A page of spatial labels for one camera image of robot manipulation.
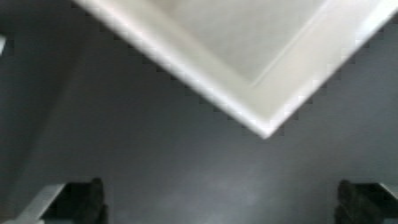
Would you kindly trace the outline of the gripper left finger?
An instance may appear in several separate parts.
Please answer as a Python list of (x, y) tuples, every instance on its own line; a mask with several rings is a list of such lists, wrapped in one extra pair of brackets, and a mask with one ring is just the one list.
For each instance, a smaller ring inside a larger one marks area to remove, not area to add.
[(109, 224), (102, 179), (48, 185), (11, 224)]

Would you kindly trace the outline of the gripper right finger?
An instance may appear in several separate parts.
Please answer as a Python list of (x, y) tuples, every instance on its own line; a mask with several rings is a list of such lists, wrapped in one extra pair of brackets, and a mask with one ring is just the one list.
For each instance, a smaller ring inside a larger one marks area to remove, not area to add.
[(398, 224), (398, 185), (340, 182), (335, 224)]

